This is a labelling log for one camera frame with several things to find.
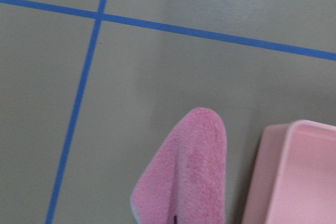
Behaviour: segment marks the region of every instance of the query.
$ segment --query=pink bin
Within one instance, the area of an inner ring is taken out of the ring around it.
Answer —
[[[336,127],[311,121],[264,130],[243,224],[336,223]]]

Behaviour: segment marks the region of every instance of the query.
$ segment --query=pink plastic container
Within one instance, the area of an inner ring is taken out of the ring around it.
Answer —
[[[336,223],[336,127],[311,121],[264,130],[243,224]]]

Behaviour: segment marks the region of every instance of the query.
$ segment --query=pink towel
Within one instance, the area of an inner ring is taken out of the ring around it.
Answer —
[[[225,222],[226,133],[214,111],[197,108],[170,132],[131,196],[138,224]]]

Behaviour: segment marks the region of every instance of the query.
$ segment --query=pink cloth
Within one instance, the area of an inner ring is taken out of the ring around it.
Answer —
[[[223,224],[225,169],[222,119],[210,109],[192,110],[139,179],[131,196],[135,219],[138,224]]]

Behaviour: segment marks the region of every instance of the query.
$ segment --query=blue tape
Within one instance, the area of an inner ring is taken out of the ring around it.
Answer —
[[[259,39],[251,39],[251,38],[245,38],[245,37],[239,37],[229,34],[221,34],[221,33],[215,33],[212,31],[204,31],[199,29],[193,29],[193,28],[187,28],[182,26],[174,26],[174,25],[168,25],[163,23],[157,23],[147,20],[141,20],[141,19],[135,19],[135,18],[127,18],[122,16],[116,16],[111,14],[103,14],[102,19],[105,21],[120,23],[120,24],[126,24],[131,26],[138,26],[138,27],[144,27],[154,30],[160,30],[160,31],[167,31],[170,33],[175,34],[183,34],[183,35],[189,35],[199,38],[205,38],[205,39],[213,39],[213,40],[219,40],[234,44],[240,44],[245,46],[251,46],[251,47],[259,47],[264,49],[270,49],[275,51],[281,51],[281,52],[289,52],[291,54],[296,55],[305,55],[305,56],[311,56],[321,59],[328,59],[328,60],[336,60],[336,53],[334,52],[327,52],[327,51],[321,51],[316,49],[310,49],[310,48],[304,48],[304,47],[297,47],[292,45],[286,45],[281,43],[275,43],[265,40],[259,40]]]
[[[97,12],[93,12],[90,10],[81,10],[81,9],[65,7],[65,6],[44,4],[44,3],[34,2],[34,1],[29,1],[29,0],[0,0],[0,3],[28,7],[28,8],[38,9],[38,10],[47,10],[49,12],[75,15],[75,16],[80,16],[80,17],[85,17],[85,18],[96,18],[97,17]]]
[[[91,34],[91,39],[90,39],[90,43],[89,43],[89,47],[88,47],[88,51],[87,51],[87,55],[86,55],[86,59],[85,59],[85,62],[84,62],[81,78],[80,78],[79,85],[78,85],[78,90],[77,90],[77,94],[76,94],[76,98],[75,98],[75,103],[74,103],[73,108],[72,108],[72,113],[71,113],[71,118],[70,118],[70,122],[69,122],[69,125],[68,125],[67,135],[66,135],[66,138],[65,138],[61,158],[60,158],[59,165],[58,165],[58,170],[57,170],[57,174],[56,174],[54,188],[53,188],[53,191],[52,191],[52,195],[51,195],[51,199],[50,199],[50,203],[49,203],[49,208],[48,208],[48,213],[47,213],[47,217],[46,217],[46,222],[45,222],[46,224],[52,224],[53,219],[54,219],[55,210],[56,210],[56,206],[57,206],[57,200],[58,200],[59,192],[60,192],[60,189],[61,189],[61,186],[62,186],[62,180],[63,180],[65,168],[66,168],[66,165],[67,165],[69,151],[70,151],[70,148],[71,148],[71,142],[72,142],[72,138],[74,136],[78,114],[79,114],[80,106],[81,106],[81,103],[82,103],[82,98],[83,98],[85,86],[86,86],[86,83],[87,83],[88,75],[89,75],[89,72],[90,72],[90,67],[91,67],[91,63],[92,63],[92,59],[93,59],[93,55],[94,55],[94,50],[96,48],[96,44],[97,44],[97,40],[98,40],[98,36],[99,36],[99,30],[100,30],[100,26],[101,26],[101,15],[104,12],[106,1],[107,0],[100,0],[99,6],[98,6],[98,12],[96,13],[96,20],[94,22],[94,26],[93,26],[93,30],[92,30],[92,34]]]

